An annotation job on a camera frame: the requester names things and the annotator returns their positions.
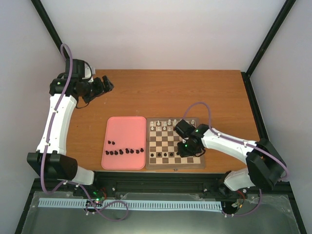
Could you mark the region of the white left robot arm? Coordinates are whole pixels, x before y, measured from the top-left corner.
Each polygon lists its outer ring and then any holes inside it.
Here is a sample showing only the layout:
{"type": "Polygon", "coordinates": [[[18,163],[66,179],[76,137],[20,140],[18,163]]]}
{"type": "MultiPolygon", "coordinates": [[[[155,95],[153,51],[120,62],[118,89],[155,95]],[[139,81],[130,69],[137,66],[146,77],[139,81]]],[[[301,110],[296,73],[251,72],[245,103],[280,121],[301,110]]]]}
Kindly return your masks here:
{"type": "Polygon", "coordinates": [[[67,81],[64,78],[52,81],[49,114],[43,136],[36,151],[27,155],[28,164],[41,181],[58,179],[82,184],[90,196],[97,196],[101,192],[101,183],[94,179],[95,173],[80,167],[76,159],[67,156],[66,140],[78,99],[90,103],[113,88],[106,76],[94,78],[92,82],[78,79],[67,81]]]}

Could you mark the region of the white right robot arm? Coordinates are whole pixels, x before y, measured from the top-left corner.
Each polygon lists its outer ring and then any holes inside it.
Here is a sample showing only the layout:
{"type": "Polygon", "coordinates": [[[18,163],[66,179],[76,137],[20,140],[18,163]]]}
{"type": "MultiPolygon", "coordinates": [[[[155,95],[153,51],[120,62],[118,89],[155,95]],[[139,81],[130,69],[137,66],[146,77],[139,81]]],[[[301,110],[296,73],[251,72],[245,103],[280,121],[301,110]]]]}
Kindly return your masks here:
{"type": "Polygon", "coordinates": [[[272,190],[289,175],[286,163],[267,139],[240,139],[201,124],[198,118],[111,117],[107,121],[101,165],[106,170],[200,169],[206,150],[245,164],[229,171],[219,188],[272,190]]]}

